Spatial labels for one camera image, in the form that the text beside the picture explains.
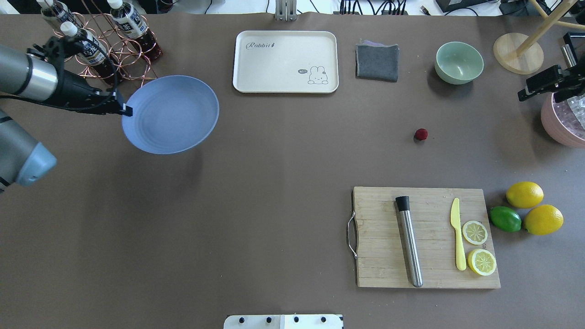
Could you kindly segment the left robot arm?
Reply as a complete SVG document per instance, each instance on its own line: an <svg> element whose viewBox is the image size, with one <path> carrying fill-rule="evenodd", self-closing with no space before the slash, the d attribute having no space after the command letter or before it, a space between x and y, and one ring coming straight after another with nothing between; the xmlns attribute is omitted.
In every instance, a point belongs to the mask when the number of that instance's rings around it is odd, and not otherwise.
<svg viewBox="0 0 585 329"><path fill-rule="evenodd" d="M18 109L23 110L23 114L1 110L1 191L12 185L33 185L56 166L56 156L19 123L19 119L31 117L32 109L133 115L117 81L101 90L65 69L65 59L81 53L83 42L98 47L97 42L84 36L51 37L27 53L1 46L1 104L20 102Z"/></svg>

